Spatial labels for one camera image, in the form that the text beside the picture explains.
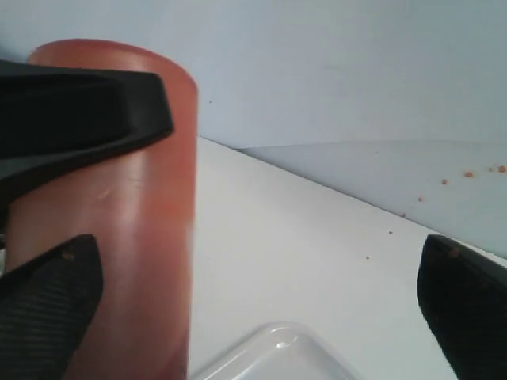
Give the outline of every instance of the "small debris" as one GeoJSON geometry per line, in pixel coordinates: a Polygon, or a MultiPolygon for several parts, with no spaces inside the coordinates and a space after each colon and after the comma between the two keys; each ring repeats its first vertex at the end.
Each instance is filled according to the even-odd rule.
{"type": "Polygon", "coordinates": [[[62,257],[65,259],[65,260],[69,260],[69,261],[72,261],[74,259],[74,255],[70,252],[63,252],[62,253],[62,257]]]}
{"type": "Polygon", "coordinates": [[[449,251],[449,256],[452,257],[453,259],[459,257],[459,249],[457,248],[453,248],[449,251]]]}

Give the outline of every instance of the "white table surface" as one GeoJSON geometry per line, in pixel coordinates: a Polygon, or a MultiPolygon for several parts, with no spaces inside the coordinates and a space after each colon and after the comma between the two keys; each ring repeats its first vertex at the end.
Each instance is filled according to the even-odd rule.
{"type": "Polygon", "coordinates": [[[198,162],[190,374],[295,321],[366,380],[456,380],[417,304],[431,230],[203,139],[198,162]]]}

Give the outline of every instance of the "orange cylinder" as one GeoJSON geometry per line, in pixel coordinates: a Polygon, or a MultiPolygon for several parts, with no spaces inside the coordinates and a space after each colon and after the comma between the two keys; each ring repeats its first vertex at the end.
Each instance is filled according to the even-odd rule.
{"type": "Polygon", "coordinates": [[[108,41],[57,41],[36,49],[28,62],[149,71],[162,78],[175,132],[17,199],[10,205],[6,267],[17,267],[77,234],[93,234],[101,251],[104,292],[65,379],[186,378],[196,84],[160,55],[108,41]]]}

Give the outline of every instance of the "white wall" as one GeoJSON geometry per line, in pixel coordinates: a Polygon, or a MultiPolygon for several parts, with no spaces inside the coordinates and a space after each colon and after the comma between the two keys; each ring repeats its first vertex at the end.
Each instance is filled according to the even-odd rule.
{"type": "Polygon", "coordinates": [[[505,253],[507,175],[484,172],[507,165],[505,20],[504,0],[17,0],[0,55],[155,50],[196,77],[203,136],[505,253]]]}

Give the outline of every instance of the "red cylindrical object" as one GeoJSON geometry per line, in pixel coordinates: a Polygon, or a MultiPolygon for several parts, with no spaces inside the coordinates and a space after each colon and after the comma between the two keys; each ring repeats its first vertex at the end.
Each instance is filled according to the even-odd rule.
{"type": "Polygon", "coordinates": [[[196,84],[160,55],[108,41],[46,44],[30,55],[29,63],[149,71],[164,81],[176,131],[148,148],[69,173],[17,199],[10,206],[6,265],[17,267],[77,234],[95,235],[104,293],[65,379],[184,379],[196,84]]]}

